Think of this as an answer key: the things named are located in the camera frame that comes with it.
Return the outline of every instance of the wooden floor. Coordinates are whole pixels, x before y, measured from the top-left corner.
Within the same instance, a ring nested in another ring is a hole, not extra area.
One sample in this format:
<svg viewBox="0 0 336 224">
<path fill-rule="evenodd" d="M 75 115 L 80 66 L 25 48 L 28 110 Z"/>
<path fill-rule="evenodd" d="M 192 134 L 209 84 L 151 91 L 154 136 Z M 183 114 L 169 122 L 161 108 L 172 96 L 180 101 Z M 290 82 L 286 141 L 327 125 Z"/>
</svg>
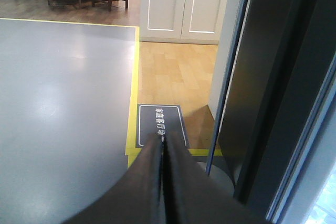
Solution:
<svg viewBox="0 0 336 224">
<path fill-rule="evenodd" d="M 50 8 L 47 0 L 0 0 L 0 17 L 138 26 L 140 0 L 84 8 Z M 207 106 L 217 46 L 140 43 L 139 103 L 182 108 L 191 148 L 208 148 L 213 118 Z"/>
<path fill-rule="evenodd" d="M 138 103 L 180 105 L 190 148 L 208 148 L 207 106 L 217 46 L 140 43 Z"/>
<path fill-rule="evenodd" d="M 114 2 L 112 10 L 107 5 L 86 1 L 82 9 L 72 5 L 50 8 L 47 0 L 0 0 L 1 18 L 24 18 L 53 21 L 67 21 L 80 23 L 139 26 L 140 0 L 129 0 L 129 8 L 125 9 L 125 2 Z"/>
</svg>

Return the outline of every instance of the white wall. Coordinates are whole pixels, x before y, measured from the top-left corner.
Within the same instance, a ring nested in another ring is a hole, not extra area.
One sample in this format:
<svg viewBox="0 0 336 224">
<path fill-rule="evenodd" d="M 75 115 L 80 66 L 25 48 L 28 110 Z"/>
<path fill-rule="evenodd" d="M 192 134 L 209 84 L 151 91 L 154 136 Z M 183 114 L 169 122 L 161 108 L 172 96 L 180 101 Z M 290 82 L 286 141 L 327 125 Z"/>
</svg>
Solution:
<svg viewBox="0 0 336 224">
<path fill-rule="evenodd" d="M 224 21 L 222 26 L 222 33 L 219 39 L 218 53 L 208 102 L 208 106 L 210 108 L 213 117 L 216 116 L 219 95 L 221 92 L 220 90 L 222 87 L 222 83 L 224 81 L 224 73 L 227 64 L 228 53 L 232 42 L 232 36 L 235 28 L 238 7 L 239 7 L 239 0 L 227 0 L 224 14 Z"/>
</svg>

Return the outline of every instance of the light wood parquet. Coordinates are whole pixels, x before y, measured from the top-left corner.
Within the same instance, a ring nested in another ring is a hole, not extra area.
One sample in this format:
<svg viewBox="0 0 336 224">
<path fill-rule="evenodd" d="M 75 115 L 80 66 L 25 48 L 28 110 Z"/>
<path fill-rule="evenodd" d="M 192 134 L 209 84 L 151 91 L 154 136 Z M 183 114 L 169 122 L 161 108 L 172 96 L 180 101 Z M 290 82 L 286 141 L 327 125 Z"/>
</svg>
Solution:
<svg viewBox="0 0 336 224">
<path fill-rule="evenodd" d="M 140 104 L 180 105 L 190 148 L 209 148 L 214 120 L 207 106 L 217 46 L 142 42 Z"/>
</svg>

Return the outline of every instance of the white cabinet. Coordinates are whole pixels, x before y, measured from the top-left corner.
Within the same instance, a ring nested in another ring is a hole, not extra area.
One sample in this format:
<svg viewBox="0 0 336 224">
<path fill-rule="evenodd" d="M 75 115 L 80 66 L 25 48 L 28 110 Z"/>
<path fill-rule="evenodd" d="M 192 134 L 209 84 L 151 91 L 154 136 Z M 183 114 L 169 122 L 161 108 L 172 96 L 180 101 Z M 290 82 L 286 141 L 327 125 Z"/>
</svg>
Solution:
<svg viewBox="0 0 336 224">
<path fill-rule="evenodd" d="M 141 0 L 142 41 L 217 44 L 226 0 Z"/>
</svg>

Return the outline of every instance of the yellow tape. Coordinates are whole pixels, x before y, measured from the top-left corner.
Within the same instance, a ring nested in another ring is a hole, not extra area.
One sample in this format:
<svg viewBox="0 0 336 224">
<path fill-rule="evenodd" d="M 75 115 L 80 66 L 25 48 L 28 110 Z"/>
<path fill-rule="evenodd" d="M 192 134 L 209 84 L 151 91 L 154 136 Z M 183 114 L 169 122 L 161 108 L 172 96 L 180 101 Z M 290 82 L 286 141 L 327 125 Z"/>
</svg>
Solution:
<svg viewBox="0 0 336 224">
<path fill-rule="evenodd" d="M 138 88 L 139 88 L 139 28 L 135 28 L 135 49 L 134 49 L 134 65 L 132 74 L 131 85 L 131 98 L 130 98 L 130 113 L 128 117 L 128 130 L 126 140 L 126 150 L 128 148 L 135 148 L 137 137 L 137 112 L 138 112 Z"/>
<path fill-rule="evenodd" d="M 128 168 L 133 164 L 136 158 L 137 158 L 136 156 L 128 156 L 128 164 L 127 164 Z"/>
<path fill-rule="evenodd" d="M 80 23 L 80 22 L 67 22 L 67 21 L 53 21 L 53 20 L 40 20 L 40 19 L 25 19 L 25 18 L 0 18 L 0 20 L 19 20 L 19 21 L 64 23 L 64 24 L 78 24 L 78 25 L 91 25 L 91 26 L 131 27 L 131 28 L 135 28 L 135 30 L 139 30 L 138 26 L 106 25 L 106 24 Z"/>
</svg>

